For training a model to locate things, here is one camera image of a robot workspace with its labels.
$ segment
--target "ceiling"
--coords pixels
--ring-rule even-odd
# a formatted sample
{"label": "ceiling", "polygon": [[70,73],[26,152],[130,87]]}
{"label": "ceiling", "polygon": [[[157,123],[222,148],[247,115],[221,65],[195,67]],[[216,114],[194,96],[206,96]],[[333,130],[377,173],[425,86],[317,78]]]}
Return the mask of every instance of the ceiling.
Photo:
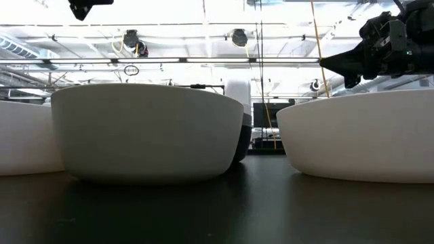
{"label": "ceiling", "polygon": [[[23,45],[48,49],[59,58],[129,58],[121,48],[122,36],[136,29],[149,57],[318,57],[311,4],[288,1],[257,5],[244,0],[115,0],[113,5],[95,6],[85,19],[76,20],[67,0],[15,0],[0,8],[0,36],[17,38]],[[361,39],[359,29],[367,19],[383,11],[397,14],[392,1],[315,1],[315,17],[323,56],[354,48]],[[249,37],[247,48],[232,44],[234,28],[243,28]],[[263,46],[256,40],[262,33]],[[19,58],[0,49],[1,58]],[[37,66],[9,66],[32,77],[47,80],[48,70]],[[107,83],[129,79],[136,83],[221,84],[231,72],[250,77],[252,95],[259,96],[258,67],[207,64],[142,64],[134,77],[123,66],[62,65],[52,79],[61,83]],[[99,70],[80,72],[80,70]],[[312,81],[323,80],[318,66],[264,67],[264,93],[268,96],[311,94]],[[342,89],[343,78],[325,70],[331,89]]]}

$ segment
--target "white cylinder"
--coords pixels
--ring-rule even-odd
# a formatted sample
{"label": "white cylinder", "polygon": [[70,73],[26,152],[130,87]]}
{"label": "white cylinder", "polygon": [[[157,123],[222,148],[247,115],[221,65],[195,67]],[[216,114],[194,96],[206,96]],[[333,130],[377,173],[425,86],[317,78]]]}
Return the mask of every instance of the white cylinder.
{"label": "white cylinder", "polygon": [[229,78],[224,85],[226,96],[235,99],[244,106],[244,113],[252,115],[251,103],[252,95],[250,94],[249,80],[242,78]]}

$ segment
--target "bowl rim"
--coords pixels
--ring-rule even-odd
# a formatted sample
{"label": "bowl rim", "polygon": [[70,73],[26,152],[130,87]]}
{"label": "bowl rim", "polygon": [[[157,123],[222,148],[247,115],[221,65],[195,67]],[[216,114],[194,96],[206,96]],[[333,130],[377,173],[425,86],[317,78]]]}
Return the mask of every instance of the bowl rim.
{"label": "bowl rim", "polygon": [[59,96],[59,94],[63,93],[66,90],[85,89],[85,87],[97,87],[97,86],[105,86],[105,87],[109,87],[109,86],[113,86],[113,87],[115,87],[115,86],[145,87],[146,86],[146,87],[158,87],[158,88],[162,88],[162,89],[178,89],[178,90],[182,89],[184,91],[188,90],[188,92],[202,92],[204,94],[209,94],[210,96],[216,96],[216,97],[218,96],[219,98],[224,98],[224,99],[227,99],[227,100],[232,100],[232,101],[237,102],[240,106],[242,106],[244,108],[244,105],[241,102],[239,102],[238,100],[236,100],[234,98],[231,98],[231,97],[228,97],[226,95],[217,94],[217,93],[214,93],[214,92],[203,91],[203,90],[200,90],[200,89],[193,89],[193,88],[189,88],[189,87],[177,87],[177,86],[173,86],[173,85],[157,85],[157,84],[141,84],[141,83],[102,83],[102,84],[88,84],[88,85],[73,85],[73,86],[65,87],[65,88],[62,88],[62,89],[59,89],[59,90],[53,92],[52,95],[51,95],[51,99],[53,99],[56,96]]}
{"label": "bowl rim", "polygon": [[354,97],[359,97],[359,96],[382,96],[383,94],[390,94],[390,93],[396,93],[396,94],[402,94],[402,93],[429,93],[429,92],[433,92],[434,93],[434,88],[428,88],[428,89],[405,89],[405,90],[398,90],[398,91],[378,91],[378,92],[367,92],[367,93],[360,93],[360,94],[349,94],[349,95],[345,95],[345,96],[337,96],[337,97],[330,97],[327,99],[316,99],[314,101],[309,101],[309,102],[303,102],[302,104],[296,104],[294,106],[289,106],[287,108],[283,108],[281,110],[279,110],[276,115],[279,116],[282,115],[283,113],[286,113],[290,110],[294,110],[294,108],[302,108],[303,106],[309,106],[309,104],[315,103],[315,102],[322,102],[322,103],[326,103],[326,102],[330,102],[331,100],[336,101],[336,100],[342,100],[342,99],[351,99]]}

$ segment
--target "black equipment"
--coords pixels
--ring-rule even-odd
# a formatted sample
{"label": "black equipment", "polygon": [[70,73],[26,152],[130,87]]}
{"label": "black equipment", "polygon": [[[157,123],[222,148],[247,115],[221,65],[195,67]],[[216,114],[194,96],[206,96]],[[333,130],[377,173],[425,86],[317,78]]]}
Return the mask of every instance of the black equipment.
{"label": "black equipment", "polygon": [[69,0],[76,19],[83,21],[94,5],[110,5],[114,0]]}
{"label": "black equipment", "polygon": [[311,89],[312,92],[318,92],[320,87],[321,86],[319,85],[319,82],[316,79],[314,82],[311,83],[309,88]]}
{"label": "black equipment", "polygon": [[235,29],[232,33],[232,43],[237,47],[245,47],[247,45],[248,38],[245,35],[244,29]]}
{"label": "black equipment", "polygon": [[138,57],[148,58],[148,47],[143,41],[139,40],[137,30],[127,30],[127,33],[123,36],[123,44],[133,48],[133,53],[138,54]]}
{"label": "black equipment", "polygon": [[363,39],[354,49],[322,59],[319,64],[344,77],[352,88],[378,75],[434,74],[434,0],[401,5],[398,16],[383,12],[360,29]]}
{"label": "black equipment", "polygon": [[[267,109],[269,111],[271,125],[267,117],[265,105],[267,106]],[[264,128],[277,128],[277,112],[292,105],[295,105],[295,100],[293,100],[291,103],[253,103],[253,126]]]}
{"label": "black equipment", "polygon": [[276,141],[276,149],[283,149],[283,143],[280,138],[273,138],[269,135],[268,138],[255,138],[252,143],[253,149],[274,149],[274,141]]}

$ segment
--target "ceiling light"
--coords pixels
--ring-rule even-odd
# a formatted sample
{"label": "ceiling light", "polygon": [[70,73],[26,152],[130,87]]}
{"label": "ceiling light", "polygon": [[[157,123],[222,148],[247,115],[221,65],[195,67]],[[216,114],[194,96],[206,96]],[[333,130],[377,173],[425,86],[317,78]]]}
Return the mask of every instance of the ceiling light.
{"label": "ceiling light", "polygon": [[110,64],[111,60],[108,58],[96,59],[52,59],[52,64]]}
{"label": "ceiling light", "polygon": [[120,63],[177,63],[179,58],[121,58]]}
{"label": "ceiling light", "polygon": [[264,62],[276,63],[318,63],[318,58],[264,58]]}
{"label": "ceiling light", "polygon": [[8,97],[7,99],[12,100],[42,100],[40,97]]}
{"label": "ceiling light", "polygon": [[43,64],[43,61],[31,59],[0,60],[0,64]]}
{"label": "ceiling light", "polygon": [[187,62],[203,63],[248,63],[248,58],[187,58]]}

